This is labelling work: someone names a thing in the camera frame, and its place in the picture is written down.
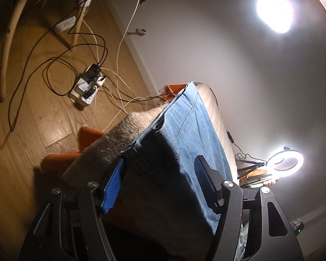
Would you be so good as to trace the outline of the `white power strip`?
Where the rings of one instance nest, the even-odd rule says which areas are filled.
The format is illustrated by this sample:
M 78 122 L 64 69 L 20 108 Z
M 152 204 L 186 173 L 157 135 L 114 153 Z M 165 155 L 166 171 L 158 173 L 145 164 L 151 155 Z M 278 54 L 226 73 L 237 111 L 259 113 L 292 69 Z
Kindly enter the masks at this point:
M 89 66 L 75 86 L 72 88 L 68 97 L 81 107 L 87 107 L 92 104 L 99 89 L 106 80 L 106 75 L 101 73 L 101 68 L 97 64 Z

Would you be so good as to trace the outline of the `beige plaid bed mat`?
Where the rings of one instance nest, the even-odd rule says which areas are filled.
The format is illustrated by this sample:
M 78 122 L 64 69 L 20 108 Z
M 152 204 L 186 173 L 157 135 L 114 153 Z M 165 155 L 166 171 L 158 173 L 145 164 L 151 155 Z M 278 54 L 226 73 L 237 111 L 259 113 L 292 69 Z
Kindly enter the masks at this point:
M 86 148 L 62 178 L 81 188 L 101 181 L 114 161 L 123 157 L 129 167 L 157 172 L 160 177 L 176 170 L 194 185 L 198 155 L 224 179 L 239 182 L 233 149 L 211 88 L 190 82 L 170 103 L 128 114 Z

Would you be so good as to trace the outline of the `black tripod stand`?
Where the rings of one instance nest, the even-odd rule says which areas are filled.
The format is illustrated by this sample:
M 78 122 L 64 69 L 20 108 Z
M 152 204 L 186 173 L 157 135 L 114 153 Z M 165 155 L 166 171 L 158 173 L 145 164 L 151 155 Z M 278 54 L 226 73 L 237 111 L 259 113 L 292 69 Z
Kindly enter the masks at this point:
M 244 176 L 247 176 L 248 174 L 250 174 L 252 171 L 267 165 L 267 162 L 245 161 L 245 163 L 251 163 L 251 165 L 237 170 L 237 172 L 238 172 L 237 178 L 238 179 L 241 179 Z

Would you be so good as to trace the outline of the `orange patterned cloth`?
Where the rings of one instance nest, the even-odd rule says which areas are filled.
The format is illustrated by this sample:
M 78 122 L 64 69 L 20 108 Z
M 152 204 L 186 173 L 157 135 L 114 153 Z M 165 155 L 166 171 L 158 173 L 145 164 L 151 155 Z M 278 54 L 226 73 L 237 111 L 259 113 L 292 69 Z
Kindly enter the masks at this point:
M 242 188 L 259 188 L 276 184 L 278 177 L 272 175 L 267 169 L 259 168 L 239 179 Z

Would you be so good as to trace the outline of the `blue denim pants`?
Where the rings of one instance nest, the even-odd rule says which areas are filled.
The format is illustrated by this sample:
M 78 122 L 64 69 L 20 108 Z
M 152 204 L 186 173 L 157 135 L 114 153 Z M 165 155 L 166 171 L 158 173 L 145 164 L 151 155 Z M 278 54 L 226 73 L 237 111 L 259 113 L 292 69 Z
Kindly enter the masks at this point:
M 124 162 L 124 179 L 104 228 L 117 260 L 204 260 L 220 217 L 199 182 L 174 170 L 160 177 Z

